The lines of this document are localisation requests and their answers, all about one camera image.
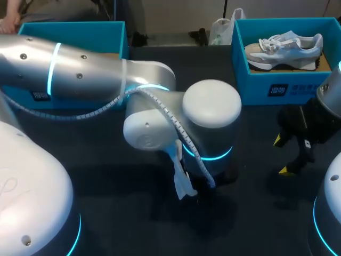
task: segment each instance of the shoe box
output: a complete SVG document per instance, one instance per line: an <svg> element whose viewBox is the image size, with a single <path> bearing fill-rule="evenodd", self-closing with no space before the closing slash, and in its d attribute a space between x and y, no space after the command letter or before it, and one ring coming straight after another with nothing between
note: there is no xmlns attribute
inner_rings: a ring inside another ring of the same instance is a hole
<svg viewBox="0 0 341 256"><path fill-rule="evenodd" d="M323 52L315 71L276 68L252 70L244 47L259 39L292 30L300 36L321 34ZM335 18L237 20L232 37L232 62L243 105L303 104L341 61L341 26Z"/></svg>
<svg viewBox="0 0 341 256"><path fill-rule="evenodd" d="M115 59L129 58L124 22L25 23L21 26L19 34L87 49ZM33 92L6 85L1 86L3 92L9 97L30 109L96 109L107 103L59 100L50 97L46 91Z"/></svg>

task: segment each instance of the metallic silver arm segment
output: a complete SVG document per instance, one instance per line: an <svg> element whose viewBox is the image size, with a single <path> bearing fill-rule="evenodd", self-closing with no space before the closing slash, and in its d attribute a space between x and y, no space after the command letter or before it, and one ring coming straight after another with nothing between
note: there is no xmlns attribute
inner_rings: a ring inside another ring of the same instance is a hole
<svg viewBox="0 0 341 256"><path fill-rule="evenodd" d="M318 87L316 97L330 113L341 118L341 62Z"/></svg>
<svg viewBox="0 0 341 256"><path fill-rule="evenodd" d="M22 131L22 128L20 127L18 120L14 116L13 111L2 96L2 92L0 92L0 122L12 125Z"/></svg>
<svg viewBox="0 0 341 256"><path fill-rule="evenodd" d="M55 98L109 101L120 94L123 77L127 88L158 84L175 89L174 73L162 63L117 60L28 36L0 35L0 67L2 85Z"/></svg>

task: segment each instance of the shoelace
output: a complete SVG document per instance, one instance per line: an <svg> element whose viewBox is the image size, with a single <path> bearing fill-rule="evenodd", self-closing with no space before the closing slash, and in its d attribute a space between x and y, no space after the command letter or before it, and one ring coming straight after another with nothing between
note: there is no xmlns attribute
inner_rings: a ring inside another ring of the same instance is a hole
<svg viewBox="0 0 341 256"><path fill-rule="evenodd" d="M282 43L275 38L279 35L274 35L269 39L259 39L259 46L262 48L263 51L269 50L273 48L274 50L281 47Z"/></svg>

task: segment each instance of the black table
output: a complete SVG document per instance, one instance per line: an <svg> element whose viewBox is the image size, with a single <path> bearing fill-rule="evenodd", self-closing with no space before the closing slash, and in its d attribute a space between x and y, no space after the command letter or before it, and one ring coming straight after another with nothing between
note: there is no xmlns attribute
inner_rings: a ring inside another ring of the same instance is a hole
<svg viewBox="0 0 341 256"><path fill-rule="evenodd" d="M169 65L178 89L208 78L236 85L229 46L144 47L134 60ZM68 170L83 221L82 255L299 255L324 174L338 154L339 135L316 153L299 177L277 175L298 152L274 148L279 106L243 107L233 157L239 179L218 189L212 208L179 202L173 165L160 153L131 148L123 111L80 123L53 123L18 113L24 129Z"/></svg>

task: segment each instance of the plastic bag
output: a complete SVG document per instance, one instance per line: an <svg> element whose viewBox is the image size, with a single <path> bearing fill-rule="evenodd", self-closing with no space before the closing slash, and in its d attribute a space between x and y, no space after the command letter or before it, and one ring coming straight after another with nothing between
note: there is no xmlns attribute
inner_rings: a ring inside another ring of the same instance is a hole
<svg viewBox="0 0 341 256"><path fill-rule="evenodd" d="M232 42L234 21L246 19L242 8L237 8L233 12L231 20L218 19L212 24L209 34L209 45L228 45Z"/></svg>

